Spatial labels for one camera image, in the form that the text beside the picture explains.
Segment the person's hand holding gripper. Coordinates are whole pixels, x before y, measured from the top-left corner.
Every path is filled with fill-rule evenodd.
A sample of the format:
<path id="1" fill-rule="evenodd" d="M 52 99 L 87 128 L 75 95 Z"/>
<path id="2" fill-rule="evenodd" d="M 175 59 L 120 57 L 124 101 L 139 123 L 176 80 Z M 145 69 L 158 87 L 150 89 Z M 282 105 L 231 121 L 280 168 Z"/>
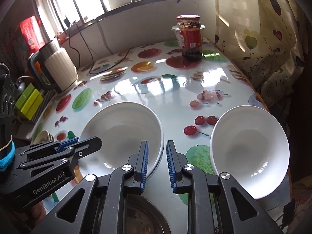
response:
<path id="1" fill-rule="evenodd" d="M 36 226 L 45 216 L 46 210 L 43 205 L 43 202 L 39 202 L 31 208 L 31 215 L 33 217 L 33 225 Z"/>

